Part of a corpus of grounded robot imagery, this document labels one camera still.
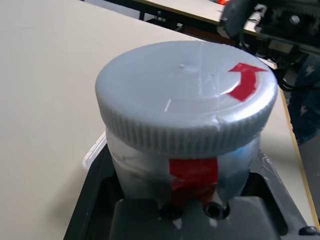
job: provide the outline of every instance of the red arrow sticker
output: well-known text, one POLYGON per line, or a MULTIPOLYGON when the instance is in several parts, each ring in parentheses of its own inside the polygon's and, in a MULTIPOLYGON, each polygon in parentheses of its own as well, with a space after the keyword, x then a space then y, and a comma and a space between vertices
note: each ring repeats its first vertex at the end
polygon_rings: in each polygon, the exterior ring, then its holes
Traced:
POLYGON ((229 72, 240 72, 241 80, 240 84, 228 94, 235 99, 244 102, 257 89, 256 72, 267 72, 267 70, 240 62, 234 68, 229 70, 229 72))
POLYGON ((177 177, 171 184, 171 202, 183 208, 189 199, 198 199, 202 205, 211 201, 218 182, 218 160, 170 159, 170 174, 177 177))

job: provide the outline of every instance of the black wire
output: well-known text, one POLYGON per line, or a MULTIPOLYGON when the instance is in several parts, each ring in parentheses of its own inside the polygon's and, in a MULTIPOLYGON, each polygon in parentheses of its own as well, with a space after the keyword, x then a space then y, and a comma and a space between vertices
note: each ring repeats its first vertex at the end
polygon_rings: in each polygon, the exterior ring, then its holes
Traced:
MULTIPOLYGON (((247 53, 254 55, 252 53, 252 51, 247 47, 246 42, 245 42, 245 38, 244 38, 244 33, 240 32, 239 34, 239 42, 241 43, 241 48, 242 50, 246 51, 247 53)), ((290 63, 288 63, 288 65, 286 67, 284 67, 284 69, 287 69, 290 66, 290 63)), ((304 91, 314 91, 314 90, 320 90, 320 87, 316 87, 315 84, 319 83, 320 80, 315 81, 312 84, 308 84, 308 85, 304 85, 304 86, 294 86, 294 85, 290 85, 288 83, 286 83, 286 81, 283 79, 283 77, 277 77, 277 82, 279 87, 286 92, 304 92, 304 91)))

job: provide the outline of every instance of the plastic jar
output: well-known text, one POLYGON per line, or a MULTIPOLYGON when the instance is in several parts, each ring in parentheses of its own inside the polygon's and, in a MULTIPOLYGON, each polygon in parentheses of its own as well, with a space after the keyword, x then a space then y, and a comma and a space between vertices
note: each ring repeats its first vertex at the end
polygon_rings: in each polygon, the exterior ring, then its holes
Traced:
POLYGON ((96 96, 125 196, 160 206, 238 196, 277 89, 263 62, 223 44, 161 42, 113 59, 96 96))

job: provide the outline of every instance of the blue fabric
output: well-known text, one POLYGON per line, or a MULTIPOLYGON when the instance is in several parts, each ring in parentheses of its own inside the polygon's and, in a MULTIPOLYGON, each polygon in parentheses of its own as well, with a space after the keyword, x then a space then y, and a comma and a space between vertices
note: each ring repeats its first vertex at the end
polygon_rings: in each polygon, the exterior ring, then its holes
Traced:
MULTIPOLYGON (((320 56, 310 55, 303 64, 295 86, 316 83, 320 87, 320 56)), ((320 90, 293 92, 288 105, 291 124, 299 145, 320 133, 320 90)))

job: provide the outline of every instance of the screw hole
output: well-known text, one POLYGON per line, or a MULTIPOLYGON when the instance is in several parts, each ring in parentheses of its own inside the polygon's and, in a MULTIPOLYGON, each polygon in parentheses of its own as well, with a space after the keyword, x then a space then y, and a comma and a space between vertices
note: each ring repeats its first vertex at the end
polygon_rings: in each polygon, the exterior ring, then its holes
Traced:
POLYGON ((216 202, 209 202, 203 210, 209 218, 216 220, 225 219, 230 213, 230 207, 228 204, 225 208, 223 208, 216 202))

